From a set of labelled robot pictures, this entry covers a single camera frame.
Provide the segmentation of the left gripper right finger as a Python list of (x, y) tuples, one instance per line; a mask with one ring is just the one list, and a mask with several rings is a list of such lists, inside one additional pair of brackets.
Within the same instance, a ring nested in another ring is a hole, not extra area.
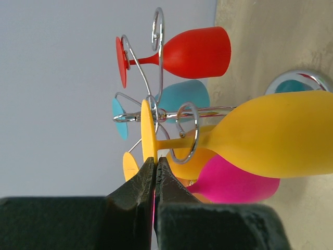
[(155, 232), (159, 249), (291, 249), (283, 224), (262, 204), (205, 204), (157, 165)]

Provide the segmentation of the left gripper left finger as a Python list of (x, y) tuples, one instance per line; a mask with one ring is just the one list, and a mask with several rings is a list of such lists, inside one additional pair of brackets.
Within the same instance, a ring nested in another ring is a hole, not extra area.
[(1, 249), (150, 249), (156, 165), (107, 196), (4, 197)]

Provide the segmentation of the pink plastic wine glass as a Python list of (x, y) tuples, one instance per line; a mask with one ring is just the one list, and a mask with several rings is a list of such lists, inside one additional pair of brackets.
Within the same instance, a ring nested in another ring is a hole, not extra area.
[(270, 198), (279, 185), (279, 178), (246, 172), (216, 155), (205, 164), (197, 181), (187, 189), (214, 203), (246, 204)]

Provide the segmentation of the blue plastic wine glass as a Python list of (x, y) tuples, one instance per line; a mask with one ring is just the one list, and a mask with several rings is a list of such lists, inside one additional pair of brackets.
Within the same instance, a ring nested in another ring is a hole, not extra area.
[[(117, 97), (122, 96), (130, 101), (138, 102), (131, 97), (117, 92), (112, 99), (112, 114), (113, 116), (124, 114), (125, 110), (122, 108)], [(162, 91), (161, 100), (158, 108), (166, 111), (178, 111), (180, 106), (185, 102), (192, 102), (198, 108), (205, 108), (210, 106), (210, 97), (206, 86), (199, 80), (188, 80), (167, 86)], [(123, 140), (128, 138), (128, 126), (126, 122), (116, 122), (117, 131)]]

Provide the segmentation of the red plastic wine glass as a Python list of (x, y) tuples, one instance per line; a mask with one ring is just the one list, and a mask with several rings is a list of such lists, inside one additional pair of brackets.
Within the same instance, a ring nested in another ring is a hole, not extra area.
[(182, 32), (163, 47), (163, 68), (186, 79), (220, 77), (229, 67), (232, 47), (222, 27)]

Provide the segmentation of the chrome wine glass rack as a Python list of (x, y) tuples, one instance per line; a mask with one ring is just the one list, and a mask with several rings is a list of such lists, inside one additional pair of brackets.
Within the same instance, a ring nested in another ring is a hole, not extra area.
[(221, 27), (208, 27), (182, 32), (169, 41), (164, 39), (164, 14), (161, 8), (154, 13), (151, 46), (154, 54), (137, 58), (128, 38), (116, 38), (117, 61), (123, 86), (132, 66), (155, 64), (159, 70), (159, 92), (147, 93), (156, 130), (165, 121), (178, 123), (194, 117), (185, 106), (191, 102), (200, 117), (218, 117), (228, 113), (228, 107), (211, 107), (202, 78), (222, 76), (231, 59), (231, 43)]

